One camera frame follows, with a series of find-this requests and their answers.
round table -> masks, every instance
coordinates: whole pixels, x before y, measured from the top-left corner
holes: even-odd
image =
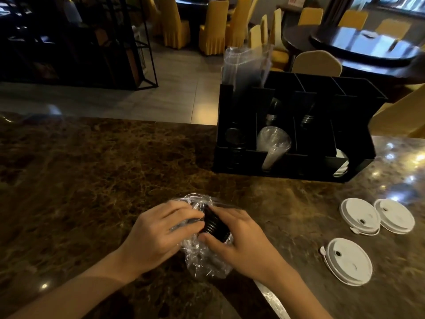
[[[199,26],[205,24],[210,1],[226,0],[176,0],[180,18],[189,21],[190,43],[193,45],[198,46]],[[238,0],[229,0],[229,9],[234,9],[237,2]]]
[[[346,27],[300,25],[285,29],[283,42],[294,54],[318,49],[332,53],[343,65],[343,76],[367,78],[384,85],[425,83],[425,54],[401,40]]]

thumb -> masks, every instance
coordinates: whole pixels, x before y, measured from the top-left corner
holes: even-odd
[[[209,233],[201,233],[198,236],[201,242],[204,242],[213,252],[220,256],[224,261],[231,263],[232,249],[234,247],[225,245]]]

curtain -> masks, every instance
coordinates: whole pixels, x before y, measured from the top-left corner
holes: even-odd
[[[354,0],[331,0],[323,16],[322,25],[337,26],[344,12]]]

person's left hand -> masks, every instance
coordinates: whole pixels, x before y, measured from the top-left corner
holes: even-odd
[[[198,233],[205,223],[194,222],[172,232],[170,228],[183,220],[203,217],[201,211],[176,200],[140,214],[124,243],[114,252],[120,259],[125,277],[134,280],[176,254],[180,242]]]

black lid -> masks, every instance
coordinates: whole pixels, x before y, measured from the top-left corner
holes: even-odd
[[[205,226],[200,233],[209,233],[221,242],[227,241],[230,236],[230,230],[221,219],[210,209],[209,206],[205,206]]]

